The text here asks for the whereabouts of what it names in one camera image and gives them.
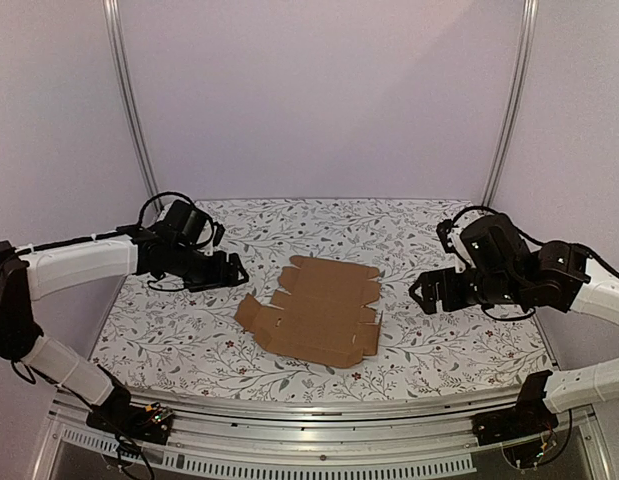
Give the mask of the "brown cardboard box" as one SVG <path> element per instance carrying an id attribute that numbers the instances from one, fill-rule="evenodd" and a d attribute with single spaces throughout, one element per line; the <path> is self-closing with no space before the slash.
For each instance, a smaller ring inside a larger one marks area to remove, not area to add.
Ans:
<path id="1" fill-rule="evenodd" d="M 376 267 L 294 255 L 270 303 L 248 294 L 235 320 L 269 353 L 351 368 L 378 351 L 379 277 Z"/>

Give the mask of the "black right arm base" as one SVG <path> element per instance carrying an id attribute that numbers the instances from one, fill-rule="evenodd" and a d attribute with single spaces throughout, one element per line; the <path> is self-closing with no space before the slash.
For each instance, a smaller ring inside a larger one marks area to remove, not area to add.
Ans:
<path id="1" fill-rule="evenodd" d="M 520 404 L 476 414 L 471 424 L 478 444 L 485 446 L 553 430 L 559 422 L 543 404 Z"/>

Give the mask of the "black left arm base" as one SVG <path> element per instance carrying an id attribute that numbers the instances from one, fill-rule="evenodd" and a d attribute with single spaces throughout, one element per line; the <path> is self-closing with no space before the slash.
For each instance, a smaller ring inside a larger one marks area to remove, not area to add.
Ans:
<path id="1" fill-rule="evenodd" d="M 93 407 L 86 424 L 120 437 L 166 445 L 174 419 L 174 410 L 159 402 L 135 406 L 121 401 Z"/>

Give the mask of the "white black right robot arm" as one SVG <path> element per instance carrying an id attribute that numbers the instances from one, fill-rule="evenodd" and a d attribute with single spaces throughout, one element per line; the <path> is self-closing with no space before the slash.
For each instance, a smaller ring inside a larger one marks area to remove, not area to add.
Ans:
<path id="1" fill-rule="evenodd" d="M 619 326 L 619 271 L 590 247 L 562 240 L 541 242 L 487 207 L 460 226 L 458 216 L 437 225 L 443 250 L 454 266 L 418 276 L 409 295 L 427 315 L 477 306 L 488 314 L 515 306 L 521 319 L 539 308 L 575 312 Z M 528 376 L 506 427 L 526 436 L 544 420 L 586 404 L 619 398 L 619 357 L 567 371 Z"/>

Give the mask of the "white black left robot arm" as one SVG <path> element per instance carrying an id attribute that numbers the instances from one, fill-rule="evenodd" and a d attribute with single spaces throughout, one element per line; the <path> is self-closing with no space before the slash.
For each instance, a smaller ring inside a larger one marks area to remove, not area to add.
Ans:
<path id="1" fill-rule="evenodd" d="M 236 253 L 218 246 L 222 224 L 192 199 L 173 202 L 152 225 L 141 219 L 111 232 L 39 246 L 0 242 L 0 358 L 20 363 L 99 407 L 100 419 L 117 434 L 137 426 L 127 389 L 106 370 L 47 336 L 35 322 L 34 302 L 75 286 L 113 277 L 149 274 L 181 279 L 195 293 L 240 286 L 249 280 Z"/>

